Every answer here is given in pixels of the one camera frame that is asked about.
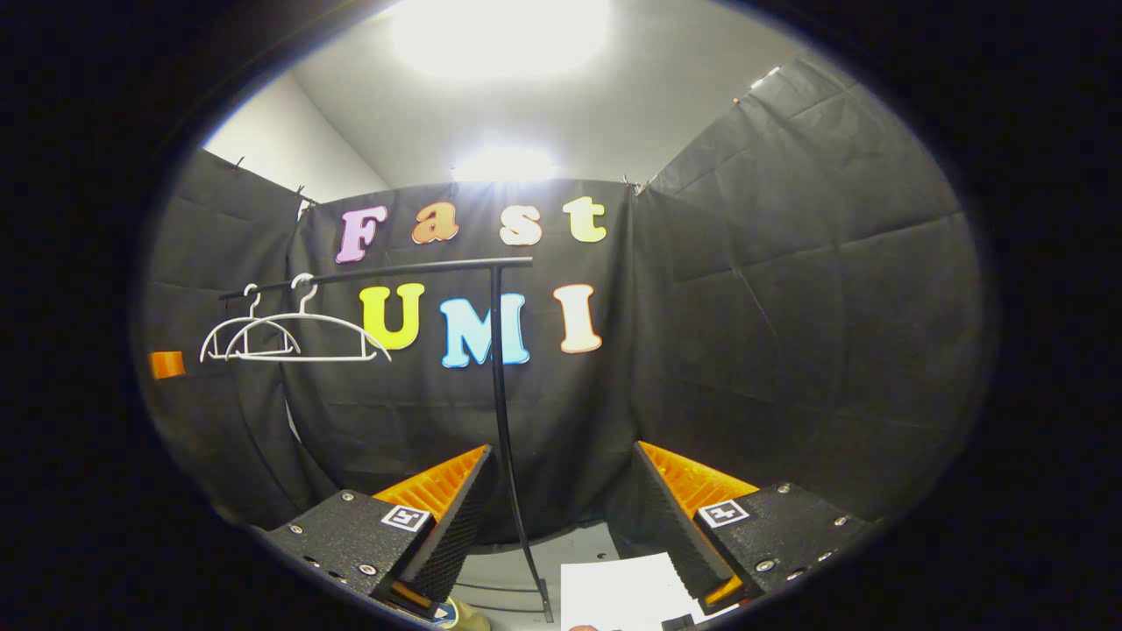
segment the ceiling light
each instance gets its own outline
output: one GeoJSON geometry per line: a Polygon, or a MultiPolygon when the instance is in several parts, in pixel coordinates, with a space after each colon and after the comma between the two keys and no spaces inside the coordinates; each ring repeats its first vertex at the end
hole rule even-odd
{"type": "Polygon", "coordinates": [[[542,153],[499,147],[487,149],[452,170],[457,182],[524,182],[549,180],[557,167],[542,153]]]}
{"type": "Polygon", "coordinates": [[[606,0],[405,0],[389,15],[398,55],[458,79],[536,76],[588,62],[607,40],[606,0]]]}

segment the white ceiling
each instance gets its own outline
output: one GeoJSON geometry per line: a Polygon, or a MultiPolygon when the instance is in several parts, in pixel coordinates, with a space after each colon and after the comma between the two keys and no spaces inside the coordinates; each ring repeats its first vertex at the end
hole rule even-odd
{"type": "Polygon", "coordinates": [[[708,0],[611,0],[608,43],[561,75],[472,81],[396,54],[393,15],[359,24],[294,75],[392,188],[448,182],[489,145],[549,154],[557,177],[646,182],[802,46],[708,0]]]}

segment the white paper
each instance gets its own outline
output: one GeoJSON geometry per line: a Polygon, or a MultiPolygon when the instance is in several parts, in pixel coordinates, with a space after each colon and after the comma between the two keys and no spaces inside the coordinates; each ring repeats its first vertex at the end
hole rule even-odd
{"type": "Polygon", "coordinates": [[[689,613],[698,623],[735,607],[702,614],[665,552],[561,566],[561,631],[581,624],[598,631],[662,631],[665,620],[689,613]]]}

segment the purple letter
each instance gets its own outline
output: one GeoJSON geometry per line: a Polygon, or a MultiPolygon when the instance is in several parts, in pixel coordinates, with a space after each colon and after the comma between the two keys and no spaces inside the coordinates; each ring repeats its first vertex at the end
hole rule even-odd
{"type": "Polygon", "coordinates": [[[374,240],[375,221],[386,220],[386,207],[379,205],[366,210],[352,210],[343,213],[343,245],[335,255],[335,263],[355,263],[362,260],[366,250],[361,244],[370,245],[374,240]]]}

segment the hanger hook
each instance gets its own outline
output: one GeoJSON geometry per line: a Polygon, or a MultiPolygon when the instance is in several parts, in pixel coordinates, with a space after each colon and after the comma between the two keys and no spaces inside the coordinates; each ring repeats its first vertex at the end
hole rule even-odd
{"type": "MultiPolygon", "coordinates": [[[[295,278],[292,280],[292,289],[295,290],[296,285],[298,285],[300,283],[305,282],[305,281],[311,281],[314,277],[315,276],[309,274],[307,272],[304,272],[303,274],[300,274],[295,278]]],[[[320,285],[312,285],[311,293],[309,293],[304,298],[300,299],[300,312],[301,313],[304,313],[304,303],[307,302],[309,299],[311,299],[313,295],[315,295],[315,292],[318,292],[318,291],[320,291],[320,285]]]]}
{"type": "MultiPolygon", "coordinates": [[[[256,290],[256,289],[257,289],[257,283],[249,283],[248,285],[246,285],[246,290],[241,292],[241,295],[249,295],[249,290],[256,290]]],[[[250,318],[254,317],[254,308],[260,303],[261,303],[261,292],[257,292],[257,300],[255,300],[254,303],[249,305],[250,318]]]]}

